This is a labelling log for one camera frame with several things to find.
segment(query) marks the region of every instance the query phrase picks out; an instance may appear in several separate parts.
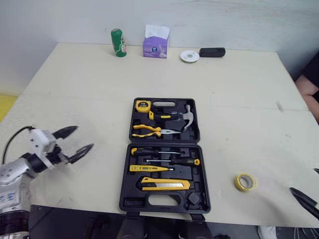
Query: tool box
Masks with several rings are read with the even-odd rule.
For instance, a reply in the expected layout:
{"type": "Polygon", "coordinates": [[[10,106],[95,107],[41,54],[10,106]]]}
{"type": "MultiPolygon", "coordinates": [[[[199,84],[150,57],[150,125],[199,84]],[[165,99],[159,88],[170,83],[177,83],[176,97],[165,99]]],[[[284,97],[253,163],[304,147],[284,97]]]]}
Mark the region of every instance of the tool box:
{"type": "Polygon", "coordinates": [[[210,211],[210,200],[193,99],[134,99],[120,208],[126,212],[210,211]],[[169,195],[177,206],[153,205],[169,195]]]}

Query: table surface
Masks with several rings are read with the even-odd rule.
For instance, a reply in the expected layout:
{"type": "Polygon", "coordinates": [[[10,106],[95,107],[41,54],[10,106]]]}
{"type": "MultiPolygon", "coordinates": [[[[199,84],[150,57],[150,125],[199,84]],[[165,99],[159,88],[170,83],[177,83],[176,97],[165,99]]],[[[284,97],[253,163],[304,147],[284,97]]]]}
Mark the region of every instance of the table surface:
{"type": "MultiPolygon", "coordinates": [[[[170,48],[167,59],[157,59],[129,46],[118,58],[110,45],[58,44],[0,123],[0,145],[32,124],[51,131],[78,125],[59,141],[67,154],[95,146],[77,163],[41,173],[31,183],[32,202],[123,213],[119,197],[133,99],[193,98],[211,201],[206,220],[318,227],[288,188],[319,201],[313,171],[319,167],[319,127],[277,54],[227,50],[223,58],[186,64],[179,59],[184,50],[170,48]],[[234,187],[242,172],[257,178],[254,191],[234,187]]],[[[31,151],[27,137],[22,133],[12,142],[7,161],[31,151]]]]}

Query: tissue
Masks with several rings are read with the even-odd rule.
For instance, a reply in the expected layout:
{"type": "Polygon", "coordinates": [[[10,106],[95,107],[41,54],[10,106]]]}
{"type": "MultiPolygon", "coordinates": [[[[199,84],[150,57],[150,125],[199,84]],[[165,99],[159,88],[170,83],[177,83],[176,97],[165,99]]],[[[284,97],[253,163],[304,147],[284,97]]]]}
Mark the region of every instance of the tissue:
{"type": "Polygon", "coordinates": [[[146,25],[143,56],[167,58],[169,27],[146,25]]]}

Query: green bottle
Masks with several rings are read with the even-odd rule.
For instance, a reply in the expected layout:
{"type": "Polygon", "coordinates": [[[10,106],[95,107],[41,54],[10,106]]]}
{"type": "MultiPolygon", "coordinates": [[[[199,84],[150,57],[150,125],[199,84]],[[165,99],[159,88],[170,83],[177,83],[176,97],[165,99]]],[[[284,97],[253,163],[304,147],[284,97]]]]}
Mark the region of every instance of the green bottle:
{"type": "Polygon", "coordinates": [[[122,35],[122,31],[118,28],[115,28],[111,31],[113,48],[118,57],[126,56],[126,43],[122,35]]]}

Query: purple tissue box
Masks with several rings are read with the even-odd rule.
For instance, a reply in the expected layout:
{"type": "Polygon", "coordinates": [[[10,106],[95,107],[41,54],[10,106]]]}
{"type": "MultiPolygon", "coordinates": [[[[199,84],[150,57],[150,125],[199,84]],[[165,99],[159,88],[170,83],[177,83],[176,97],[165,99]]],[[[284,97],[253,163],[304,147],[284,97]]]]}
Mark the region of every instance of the purple tissue box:
{"type": "Polygon", "coordinates": [[[157,36],[145,38],[143,42],[143,56],[167,58],[168,39],[157,36]]]}

